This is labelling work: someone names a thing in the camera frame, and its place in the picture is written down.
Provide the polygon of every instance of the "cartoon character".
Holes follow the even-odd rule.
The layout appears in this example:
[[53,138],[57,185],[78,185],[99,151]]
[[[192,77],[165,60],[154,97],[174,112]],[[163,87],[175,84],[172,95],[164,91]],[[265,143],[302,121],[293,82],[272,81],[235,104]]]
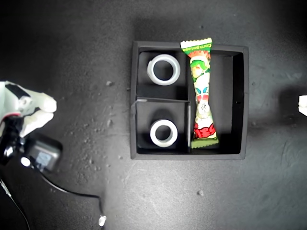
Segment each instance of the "cartoon character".
[[194,88],[196,93],[197,109],[194,133],[196,138],[216,137],[212,114],[209,107],[209,73],[203,73],[196,78]]
[[205,56],[193,56],[190,60],[190,67],[193,82],[205,73],[210,72],[210,54],[206,52]]

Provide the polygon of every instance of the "black wire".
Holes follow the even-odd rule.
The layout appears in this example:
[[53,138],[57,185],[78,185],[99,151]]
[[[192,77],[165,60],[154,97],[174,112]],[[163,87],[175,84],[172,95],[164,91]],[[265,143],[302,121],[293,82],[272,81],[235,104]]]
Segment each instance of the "black wire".
[[86,198],[95,198],[98,199],[99,202],[99,211],[100,211],[100,215],[104,216],[103,211],[102,211],[102,201],[101,201],[101,197],[98,195],[92,195],[92,194],[83,194],[83,193],[77,193],[77,192],[73,192],[73,191],[69,191],[65,188],[62,188],[58,185],[56,185],[55,183],[53,183],[51,180],[49,180],[41,171],[40,169],[35,165],[35,161],[33,158],[30,159],[33,168],[39,172],[39,174],[41,175],[41,177],[43,178],[44,181],[46,181],[49,185],[51,185],[52,187],[58,189],[61,192],[67,193],[67,194],[73,194],[76,196],[81,196],[81,197],[86,197]]
[[15,204],[15,206],[17,207],[17,209],[19,210],[19,212],[22,214],[22,216],[24,217],[24,220],[27,224],[27,227],[28,227],[28,230],[30,230],[30,225],[29,225],[29,222],[28,222],[28,219],[27,217],[25,216],[24,212],[19,208],[19,206],[16,204],[16,202],[13,200],[13,198],[11,197],[11,200],[12,202]]
[[21,209],[21,208],[18,206],[18,204],[15,202],[15,200],[13,199],[13,196],[11,195],[11,193],[10,193],[10,195],[6,193],[6,195],[8,195],[8,197],[12,200],[12,202],[14,203],[14,205],[16,206],[16,208],[18,209],[18,211],[19,211],[19,212],[22,214],[22,216],[24,217],[24,220],[25,220],[25,222],[26,222],[26,224],[27,224],[28,230],[31,230],[29,221],[28,221],[27,217],[25,216],[25,213],[22,211],[22,209]]

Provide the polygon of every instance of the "robot finger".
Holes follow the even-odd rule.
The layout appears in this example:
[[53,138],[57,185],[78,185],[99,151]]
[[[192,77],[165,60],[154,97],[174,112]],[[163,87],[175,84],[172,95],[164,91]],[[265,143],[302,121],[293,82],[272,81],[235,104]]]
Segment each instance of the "robot finger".
[[24,117],[24,126],[20,132],[21,137],[25,137],[37,128],[43,127],[53,118],[53,113],[48,113],[43,110],[39,110],[30,116]]
[[31,111],[35,110],[35,108],[37,107],[48,113],[53,113],[57,110],[56,100],[54,100],[52,97],[48,96],[47,94],[35,92],[32,90],[27,90],[21,87],[20,85],[16,85],[9,81],[5,83],[6,83],[6,88],[8,86],[11,86],[10,91],[12,91],[12,93],[14,93],[19,98],[19,100],[21,100],[22,102],[21,104],[24,105],[25,108],[23,109],[25,111],[29,111],[29,113],[31,113]]

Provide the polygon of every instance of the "clear tape roll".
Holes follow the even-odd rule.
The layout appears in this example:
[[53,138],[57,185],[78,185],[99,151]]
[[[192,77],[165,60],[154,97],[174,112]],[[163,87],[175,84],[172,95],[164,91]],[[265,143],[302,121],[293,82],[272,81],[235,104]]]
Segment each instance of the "clear tape roll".
[[[169,137],[165,140],[159,140],[156,136],[156,131],[161,126],[167,126],[170,128],[171,132],[169,134]],[[153,141],[153,143],[159,147],[166,148],[171,146],[178,138],[178,130],[177,127],[174,125],[173,122],[169,120],[157,120],[153,123],[151,129],[150,129],[150,138]]]
[[[171,76],[170,79],[168,80],[161,80],[158,79],[157,76],[154,74],[154,66],[158,61],[166,61],[168,62],[172,67],[173,67],[173,75]],[[153,83],[157,84],[157,85],[171,85],[174,84],[180,75],[180,65],[179,62],[177,61],[176,58],[174,58],[173,56],[169,55],[169,54],[160,54],[156,57],[154,57],[147,66],[147,74],[149,76],[149,78],[153,81]]]

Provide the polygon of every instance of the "snack package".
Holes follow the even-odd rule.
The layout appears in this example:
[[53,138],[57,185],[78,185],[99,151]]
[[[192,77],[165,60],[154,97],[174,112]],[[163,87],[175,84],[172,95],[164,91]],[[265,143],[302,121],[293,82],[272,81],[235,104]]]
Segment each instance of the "snack package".
[[190,67],[196,93],[196,118],[192,148],[218,143],[209,107],[210,50],[212,39],[183,41],[181,49],[190,58]]

